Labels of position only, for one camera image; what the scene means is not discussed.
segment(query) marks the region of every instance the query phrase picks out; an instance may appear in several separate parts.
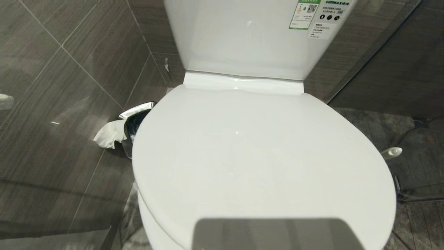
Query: toilet paper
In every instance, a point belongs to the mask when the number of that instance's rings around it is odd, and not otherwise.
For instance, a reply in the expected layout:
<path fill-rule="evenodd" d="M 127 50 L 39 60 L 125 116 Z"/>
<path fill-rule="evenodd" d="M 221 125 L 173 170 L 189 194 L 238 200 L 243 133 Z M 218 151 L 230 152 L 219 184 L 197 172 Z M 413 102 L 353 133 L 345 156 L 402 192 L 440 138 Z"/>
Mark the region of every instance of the toilet paper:
<path fill-rule="evenodd" d="M 114 148 L 114 142 L 126 140 L 125 122 L 127 120 L 117 120 L 108 122 L 95 135 L 94 141 L 104 149 Z"/>

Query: toilet lid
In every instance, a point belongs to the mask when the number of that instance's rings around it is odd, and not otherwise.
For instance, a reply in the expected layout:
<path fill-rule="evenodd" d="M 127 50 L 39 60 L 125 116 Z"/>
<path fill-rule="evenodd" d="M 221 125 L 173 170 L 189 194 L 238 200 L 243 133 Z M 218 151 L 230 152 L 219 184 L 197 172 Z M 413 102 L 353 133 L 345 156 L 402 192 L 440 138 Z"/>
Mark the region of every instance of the toilet lid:
<path fill-rule="evenodd" d="M 385 161 L 309 94 L 180 85 L 143 120 L 132 155 L 149 211 L 186 249 L 203 218 L 338 218 L 364 249 L 381 249 L 393 226 Z"/>

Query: toilet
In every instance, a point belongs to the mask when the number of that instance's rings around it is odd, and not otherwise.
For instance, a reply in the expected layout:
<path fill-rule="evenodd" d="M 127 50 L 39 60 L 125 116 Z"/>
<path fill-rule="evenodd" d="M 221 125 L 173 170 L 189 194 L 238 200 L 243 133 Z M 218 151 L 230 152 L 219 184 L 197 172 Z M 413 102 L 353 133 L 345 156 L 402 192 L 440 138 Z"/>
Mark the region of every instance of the toilet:
<path fill-rule="evenodd" d="M 164 4 L 186 74 L 134 139 L 152 248 L 382 249 L 396 210 L 390 171 L 303 84 L 356 1 Z"/>

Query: toilet seat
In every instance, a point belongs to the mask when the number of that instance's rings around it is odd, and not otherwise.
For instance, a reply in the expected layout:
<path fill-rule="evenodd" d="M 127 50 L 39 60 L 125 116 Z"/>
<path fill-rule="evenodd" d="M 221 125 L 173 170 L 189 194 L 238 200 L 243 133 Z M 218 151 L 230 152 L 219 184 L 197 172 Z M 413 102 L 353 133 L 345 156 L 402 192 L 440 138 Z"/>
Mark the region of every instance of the toilet seat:
<path fill-rule="evenodd" d="M 395 216 L 379 152 L 304 93 L 180 85 L 142 122 L 133 168 L 154 220 L 184 249 L 202 218 L 340 218 L 381 249 Z"/>

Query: qr code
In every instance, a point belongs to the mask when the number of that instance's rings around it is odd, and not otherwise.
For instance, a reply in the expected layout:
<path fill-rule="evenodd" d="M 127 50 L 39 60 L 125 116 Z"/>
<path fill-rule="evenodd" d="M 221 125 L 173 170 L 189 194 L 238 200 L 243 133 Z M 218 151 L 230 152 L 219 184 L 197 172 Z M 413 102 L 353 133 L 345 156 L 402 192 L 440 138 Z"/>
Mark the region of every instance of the qr code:
<path fill-rule="evenodd" d="M 308 6 L 307 13 L 315 12 L 315 11 L 316 11 L 316 7 L 317 7 L 317 4 L 310 4 L 310 5 Z"/>

